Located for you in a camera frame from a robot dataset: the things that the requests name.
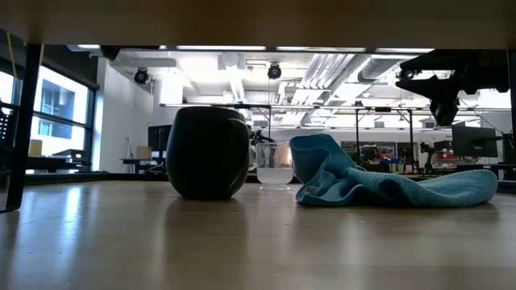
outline desk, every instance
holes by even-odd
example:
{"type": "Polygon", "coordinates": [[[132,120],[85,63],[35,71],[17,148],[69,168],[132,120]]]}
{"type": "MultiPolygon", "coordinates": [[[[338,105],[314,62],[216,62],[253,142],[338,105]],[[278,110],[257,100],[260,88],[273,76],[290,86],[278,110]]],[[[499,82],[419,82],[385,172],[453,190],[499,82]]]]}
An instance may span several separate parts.
{"type": "Polygon", "coordinates": [[[135,168],[135,173],[139,173],[140,171],[146,171],[149,168],[155,167],[156,165],[163,165],[165,158],[163,159],[121,159],[123,164],[133,165],[135,168]],[[142,162],[152,162],[156,161],[157,164],[142,164],[142,162]]]}
{"type": "Polygon", "coordinates": [[[514,164],[471,164],[471,165],[457,165],[457,171],[468,171],[477,169],[489,169],[499,178],[499,171],[504,170],[504,177],[510,176],[508,171],[514,171],[514,164]]]}
{"type": "Polygon", "coordinates": [[[304,208],[245,184],[184,201],[168,182],[26,188],[0,215],[4,289],[514,289],[516,197],[467,209],[304,208]]]}

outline ceiling duct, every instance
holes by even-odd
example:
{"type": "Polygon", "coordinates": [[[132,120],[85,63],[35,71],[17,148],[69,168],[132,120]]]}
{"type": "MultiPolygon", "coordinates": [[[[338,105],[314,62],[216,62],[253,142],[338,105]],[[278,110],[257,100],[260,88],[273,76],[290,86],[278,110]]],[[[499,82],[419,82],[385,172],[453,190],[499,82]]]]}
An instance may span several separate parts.
{"type": "Polygon", "coordinates": [[[373,83],[378,81],[385,72],[389,71],[400,61],[402,60],[372,58],[365,67],[362,68],[362,71],[358,73],[357,79],[362,83],[373,83]]]}
{"type": "Polygon", "coordinates": [[[300,85],[304,89],[327,89],[343,71],[353,55],[315,54],[300,85]]]}
{"type": "Polygon", "coordinates": [[[218,66],[222,65],[228,71],[229,85],[235,102],[245,102],[245,91],[240,74],[243,63],[243,57],[236,52],[225,52],[218,58],[218,66]]]}
{"type": "Polygon", "coordinates": [[[318,81],[326,74],[326,67],[333,61],[334,55],[322,55],[321,65],[318,67],[317,72],[311,78],[310,82],[307,83],[309,89],[317,89],[318,81]]]}

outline window frame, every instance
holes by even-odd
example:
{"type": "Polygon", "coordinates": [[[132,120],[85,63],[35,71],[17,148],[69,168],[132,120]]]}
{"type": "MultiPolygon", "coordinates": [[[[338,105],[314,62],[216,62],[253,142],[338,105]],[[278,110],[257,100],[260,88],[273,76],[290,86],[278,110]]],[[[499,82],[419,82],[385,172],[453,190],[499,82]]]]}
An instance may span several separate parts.
{"type": "MultiPolygon", "coordinates": [[[[9,65],[4,65],[4,63],[5,63],[4,60],[0,61],[0,71],[2,71],[3,73],[7,73],[7,74],[11,75],[12,77],[14,77],[14,74],[12,72],[12,67],[10,66],[10,62],[9,62],[9,65]]],[[[58,123],[65,124],[65,125],[77,126],[77,127],[83,128],[84,129],[84,144],[83,144],[84,149],[83,150],[85,151],[86,155],[88,156],[88,160],[90,160],[90,162],[91,162],[92,148],[93,148],[93,132],[94,132],[94,111],[95,111],[94,107],[95,107],[95,102],[96,102],[96,98],[97,98],[98,88],[95,88],[90,84],[85,84],[84,82],[78,80],[76,77],[71,77],[66,74],[63,74],[60,70],[56,70],[52,67],[49,67],[49,66],[45,65],[45,63],[41,64],[40,67],[44,67],[48,70],[51,70],[54,73],[57,73],[57,74],[61,75],[62,77],[66,77],[66,78],[70,79],[71,81],[77,82],[80,85],[84,85],[87,88],[87,93],[86,93],[87,98],[86,98],[86,106],[85,106],[86,112],[85,112],[85,122],[84,123],[76,122],[71,119],[62,118],[62,117],[51,115],[51,114],[46,114],[46,113],[39,112],[36,110],[34,110],[34,112],[33,112],[33,117],[37,117],[37,118],[47,120],[47,121],[58,122],[58,123]]],[[[16,72],[17,72],[18,77],[21,77],[21,79],[16,78],[16,77],[14,78],[12,103],[3,102],[0,105],[2,108],[12,110],[13,114],[17,114],[19,112],[19,101],[20,101],[19,99],[21,96],[21,88],[22,88],[22,84],[23,84],[24,67],[16,65],[16,72]]]]}

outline computer monitor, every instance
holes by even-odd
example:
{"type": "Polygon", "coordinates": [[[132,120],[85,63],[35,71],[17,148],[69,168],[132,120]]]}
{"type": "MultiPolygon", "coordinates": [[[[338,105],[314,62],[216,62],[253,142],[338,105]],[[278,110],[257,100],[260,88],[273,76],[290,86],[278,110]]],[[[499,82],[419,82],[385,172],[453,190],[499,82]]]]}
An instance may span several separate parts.
{"type": "Polygon", "coordinates": [[[498,157],[497,134],[491,128],[452,126],[453,154],[470,157],[498,157]]]}
{"type": "Polygon", "coordinates": [[[150,126],[148,128],[148,146],[153,151],[158,151],[160,158],[163,158],[163,151],[167,150],[171,130],[172,125],[150,126]]]}

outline exposed pipe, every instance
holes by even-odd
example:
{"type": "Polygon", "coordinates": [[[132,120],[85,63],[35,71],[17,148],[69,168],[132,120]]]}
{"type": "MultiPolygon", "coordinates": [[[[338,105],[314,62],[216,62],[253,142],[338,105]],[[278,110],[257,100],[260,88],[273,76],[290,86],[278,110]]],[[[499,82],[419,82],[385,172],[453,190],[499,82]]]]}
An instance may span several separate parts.
{"type": "Polygon", "coordinates": [[[312,78],[310,83],[308,84],[309,88],[311,89],[317,89],[317,83],[318,81],[324,77],[326,66],[329,65],[329,63],[335,58],[335,55],[322,55],[322,63],[318,68],[317,73],[315,73],[315,76],[312,78]]]}
{"type": "Polygon", "coordinates": [[[335,71],[337,68],[339,68],[340,64],[342,64],[345,56],[346,55],[344,54],[335,55],[334,59],[331,61],[328,71],[324,74],[324,77],[321,77],[321,79],[318,80],[316,84],[318,88],[324,89],[324,84],[330,79],[331,76],[335,74],[335,71]]]}
{"type": "Polygon", "coordinates": [[[353,59],[354,55],[344,55],[344,58],[342,62],[340,63],[339,67],[334,71],[334,73],[328,78],[328,80],[324,83],[322,86],[324,89],[327,89],[330,87],[330,85],[335,81],[337,77],[340,76],[340,73],[346,68],[347,64],[353,59]]]}
{"type": "Polygon", "coordinates": [[[322,54],[318,54],[317,55],[317,61],[314,63],[314,66],[310,68],[311,71],[310,71],[310,75],[308,77],[304,77],[303,80],[304,80],[304,84],[303,84],[303,88],[306,88],[306,89],[309,89],[310,88],[310,84],[312,82],[312,80],[314,79],[315,75],[317,74],[318,72],[318,68],[321,66],[322,62],[326,59],[326,56],[325,55],[322,55],[322,54]]]}
{"type": "Polygon", "coordinates": [[[314,71],[315,71],[315,69],[314,69],[314,68],[316,68],[316,67],[317,67],[318,62],[319,62],[319,57],[320,57],[320,56],[321,56],[320,54],[316,53],[316,54],[314,54],[314,57],[312,57],[312,61],[310,62],[310,66],[309,66],[309,67],[308,67],[308,69],[306,70],[306,72],[305,72],[305,76],[303,77],[303,79],[301,80],[301,83],[300,83],[300,85],[301,85],[301,87],[302,87],[302,88],[304,88],[304,87],[305,87],[305,83],[306,83],[306,81],[307,81],[308,79],[310,79],[310,78],[312,77],[312,75],[314,74],[314,71]]]}

